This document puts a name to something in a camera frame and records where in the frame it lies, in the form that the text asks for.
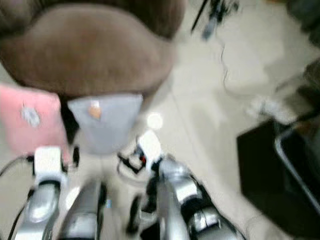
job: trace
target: white tile floor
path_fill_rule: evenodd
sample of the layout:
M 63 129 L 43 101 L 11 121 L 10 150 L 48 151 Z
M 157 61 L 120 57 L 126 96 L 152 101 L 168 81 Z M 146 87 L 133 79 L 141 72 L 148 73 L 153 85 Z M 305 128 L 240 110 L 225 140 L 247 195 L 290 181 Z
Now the white tile floor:
M 192 169 L 205 183 L 216 205 L 250 240 L 291 239 L 240 193 L 236 136 L 257 122 L 243 110 L 250 98 L 234 98 L 224 91 L 222 46 L 216 37 L 208 42 L 200 39 L 206 16 L 190 35 L 201 2 L 189 0 L 175 40 L 177 63 L 150 107 L 140 114 L 131 135 L 141 134 L 147 128 L 149 113 L 160 113 L 164 122 L 156 133 L 163 149 Z M 320 51 L 300 33 L 299 24 L 287 15 L 284 5 L 264 0 L 241 0 L 240 4 L 239 13 L 226 18 L 217 31 L 225 42 L 224 61 L 229 71 L 226 85 L 229 90 L 241 94 L 270 95 L 281 82 L 300 74 L 308 63 L 320 56 Z M 12 82 L 2 67 L 0 79 Z M 0 166 L 3 166 L 12 154 L 1 127 L 0 153 Z M 131 200 L 143 189 L 122 182 L 116 175 L 116 164 L 115 155 L 97 157 L 82 152 L 80 170 L 71 176 L 70 187 L 92 176 L 106 180 L 113 212 L 111 217 L 106 217 L 103 236 L 128 239 L 122 232 Z M 8 235 L 24 202 L 32 182 L 30 171 L 17 167 L 0 181 L 3 236 Z

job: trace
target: small orange tag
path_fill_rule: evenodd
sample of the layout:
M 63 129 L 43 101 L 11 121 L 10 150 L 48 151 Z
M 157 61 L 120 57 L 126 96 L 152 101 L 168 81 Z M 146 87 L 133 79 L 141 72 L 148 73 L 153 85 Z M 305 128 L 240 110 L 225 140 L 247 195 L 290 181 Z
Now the small orange tag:
M 98 102 L 93 102 L 88 110 L 89 114 L 95 119 L 100 119 L 101 117 L 101 108 Z

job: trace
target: tripod leg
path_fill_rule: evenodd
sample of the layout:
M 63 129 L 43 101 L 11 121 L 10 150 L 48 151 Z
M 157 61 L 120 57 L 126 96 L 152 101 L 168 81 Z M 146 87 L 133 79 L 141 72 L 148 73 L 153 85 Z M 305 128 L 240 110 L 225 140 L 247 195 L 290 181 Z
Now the tripod leg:
M 193 25 L 192 25 L 191 33 L 193 33 L 193 31 L 195 30 L 195 28 L 196 28 L 196 26 L 197 26 L 197 23 L 198 23 L 198 21 L 199 21 L 199 18 L 200 18 L 200 16 L 201 16 L 201 14 L 203 13 L 203 11 L 204 11 L 204 9 L 205 9 L 205 6 L 206 6 L 206 4 L 207 4 L 208 1 L 209 1 L 209 0 L 203 0 L 203 3 L 202 3 L 202 5 L 201 5 L 201 7 L 200 7 L 200 10 L 199 10 L 199 12 L 198 12 L 198 14 L 197 14 L 197 16 L 196 16 L 196 19 L 195 19 Z

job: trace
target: gray fabric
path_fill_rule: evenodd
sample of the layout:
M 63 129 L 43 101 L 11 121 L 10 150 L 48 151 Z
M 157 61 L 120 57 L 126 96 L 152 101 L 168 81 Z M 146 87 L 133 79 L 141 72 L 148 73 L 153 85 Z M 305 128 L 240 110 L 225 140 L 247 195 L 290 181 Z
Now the gray fabric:
M 83 130 L 92 153 L 110 154 L 128 143 L 142 101 L 142 95 L 118 94 L 79 98 L 69 101 L 68 107 Z M 89 113 L 95 102 L 99 103 L 100 118 Z

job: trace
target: floor tile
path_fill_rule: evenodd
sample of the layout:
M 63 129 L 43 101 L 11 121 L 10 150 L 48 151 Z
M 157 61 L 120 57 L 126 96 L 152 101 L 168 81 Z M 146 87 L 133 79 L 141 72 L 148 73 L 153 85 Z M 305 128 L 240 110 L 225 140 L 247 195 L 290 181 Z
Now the floor tile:
M 252 218 L 246 226 L 246 234 L 254 240 L 292 240 L 293 238 L 275 226 L 265 216 Z
M 223 69 L 219 62 L 220 49 L 208 47 L 195 35 L 177 46 L 177 63 L 171 73 L 175 95 L 200 93 L 221 86 Z
M 238 13 L 238 24 L 243 34 L 251 40 L 271 39 L 286 31 L 286 27 L 294 27 L 292 21 L 288 21 L 284 4 L 266 3 L 255 1 L 242 6 Z
M 150 106 L 139 115 L 131 135 L 135 137 L 149 129 L 148 117 L 150 114 L 157 113 L 163 119 L 163 126 L 154 131 L 161 142 L 162 149 L 174 155 L 179 161 L 192 162 L 195 158 L 194 148 L 185 130 L 175 98 L 171 93 L 163 95 L 164 93 L 159 92 Z
M 255 126 L 239 102 L 223 93 L 176 100 L 198 160 L 229 187 L 239 190 L 236 136 Z
M 0 82 L 4 84 L 15 85 L 14 80 L 6 71 L 5 67 L 0 63 Z
M 244 89 L 252 85 L 269 83 L 264 65 L 245 39 L 225 41 L 223 59 L 228 70 L 228 85 L 231 89 Z

